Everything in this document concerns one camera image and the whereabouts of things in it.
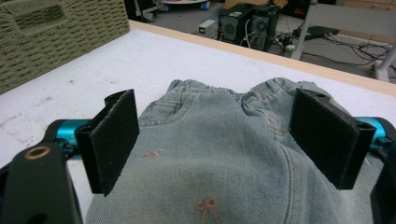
screw hole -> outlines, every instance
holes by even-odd
[[[35,147],[35,148],[30,149],[28,152],[26,152],[25,159],[26,160],[35,160],[35,159],[44,157],[49,153],[50,153],[49,147]]]

jeans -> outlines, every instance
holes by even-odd
[[[367,156],[355,188],[336,189],[289,133],[296,88],[329,95],[285,78],[247,93],[173,81],[87,223],[373,223],[381,161]]]

white tabletop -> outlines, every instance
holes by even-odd
[[[91,119],[104,107],[105,97],[128,89],[135,90],[140,114],[174,79],[238,92],[273,77],[313,81],[352,116],[382,117],[396,126],[396,85],[146,24],[131,25],[129,34],[0,95],[0,166],[39,142],[54,120]],[[68,165],[85,216],[92,194],[82,161]]]

wicker basket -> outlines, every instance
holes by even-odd
[[[123,0],[0,0],[0,93],[128,32]]]

jeans pocket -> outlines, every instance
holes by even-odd
[[[190,108],[196,92],[190,92],[184,102],[158,100],[152,102],[139,118],[141,126],[164,124],[184,115]]]

